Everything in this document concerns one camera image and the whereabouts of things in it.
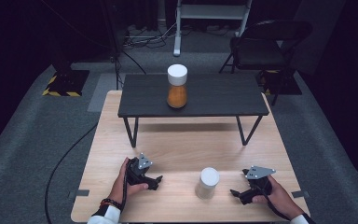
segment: metal bracket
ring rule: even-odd
[[[142,170],[144,168],[147,168],[149,166],[153,165],[153,162],[150,161],[145,155],[144,153],[141,153],[141,155],[139,155],[139,163],[138,163],[138,169]]]
[[[248,174],[246,174],[247,179],[260,179],[264,176],[275,174],[276,171],[274,169],[259,167],[259,166],[251,166]]]

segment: table leg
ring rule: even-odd
[[[246,22],[248,21],[248,17],[249,17],[249,13],[251,11],[251,6],[252,6],[252,0],[247,0],[246,1],[246,6],[245,9],[243,11],[243,17],[242,17],[242,22],[241,22],[241,28],[239,32],[235,33],[235,36],[241,36],[243,31],[246,28]]]
[[[241,120],[240,120],[240,116],[236,116],[237,118],[237,123],[238,123],[238,129],[240,130],[240,136],[241,136],[241,141],[242,141],[242,145],[246,146],[249,143],[249,140],[251,139],[252,135],[255,132],[255,129],[258,126],[258,123],[260,123],[260,120],[263,118],[263,116],[258,116],[257,120],[255,121],[255,124],[252,128],[252,130],[250,131],[248,137],[245,139],[245,136],[243,135],[243,130],[242,130],[242,125],[241,125]]]
[[[178,57],[180,55],[180,46],[181,46],[181,16],[182,16],[182,0],[178,0],[176,6],[176,35],[175,35],[175,44],[173,47],[173,56]]]
[[[138,135],[138,120],[139,120],[139,118],[135,118],[133,136],[132,136],[132,133],[131,133],[131,128],[130,128],[128,118],[123,118],[123,119],[124,119],[124,124],[126,125],[127,134],[128,134],[128,136],[130,138],[131,146],[136,147],[136,136]]]

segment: white cylinder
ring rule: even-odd
[[[168,81],[173,86],[186,84],[187,68],[181,64],[173,64],[168,68]]]
[[[212,167],[207,167],[202,170],[200,175],[200,182],[196,186],[196,194],[201,199],[210,199],[214,195],[214,189],[219,183],[220,175]]]

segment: hand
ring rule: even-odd
[[[272,186],[272,192],[268,196],[275,208],[290,220],[303,214],[304,211],[292,200],[287,191],[272,176],[268,176]],[[263,195],[254,196],[253,203],[265,203],[268,201]]]
[[[112,190],[108,196],[109,199],[117,202],[123,203],[123,185],[124,185],[124,175],[126,174],[127,163],[129,162],[129,158],[124,160],[123,164],[120,168],[120,173],[118,174],[115,183],[113,184]],[[127,184],[127,196],[133,195],[141,190],[149,188],[147,184],[138,184],[138,185],[130,185]]]

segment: black curtain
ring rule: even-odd
[[[34,80],[49,66],[46,49],[33,38],[19,2],[0,0],[0,134]]]
[[[158,0],[132,0],[133,24],[136,29],[158,29]]]
[[[328,6],[338,1],[329,1]],[[327,24],[336,21],[331,18],[333,13],[337,14],[325,12]],[[325,24],[318,24],[324,31]],[[322,35],[317,35],[318,39],[315,36],[313,43],[318,43]],[[346,1],[315,72],[301,76],[358,171],[358,0]]]
[[[301,0],[254,0],[247,25],[265,20],[292,20]]]

